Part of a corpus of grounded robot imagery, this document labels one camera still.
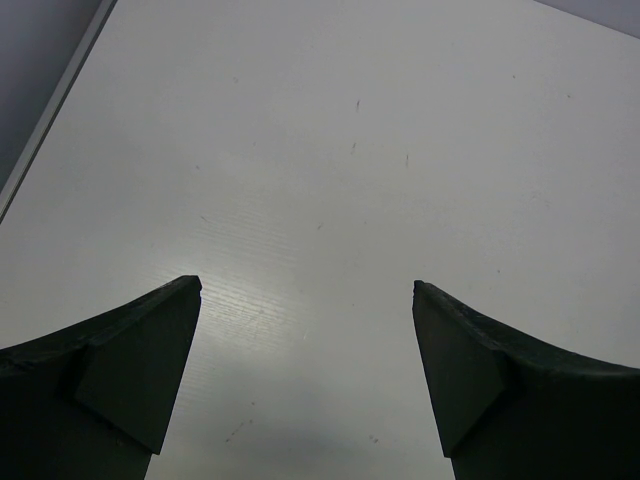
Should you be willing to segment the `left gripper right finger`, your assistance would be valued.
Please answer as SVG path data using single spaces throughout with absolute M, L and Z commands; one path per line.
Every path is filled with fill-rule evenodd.
M 414 284 L 415 332 L 458 479 L 635 479 L 639 372 L 580 355 Z

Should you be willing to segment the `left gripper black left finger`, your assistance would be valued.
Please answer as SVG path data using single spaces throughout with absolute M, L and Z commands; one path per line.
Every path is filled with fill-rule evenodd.
M 1 351 L 4 479 L 142 479 L 194 339 L 200 279 Z

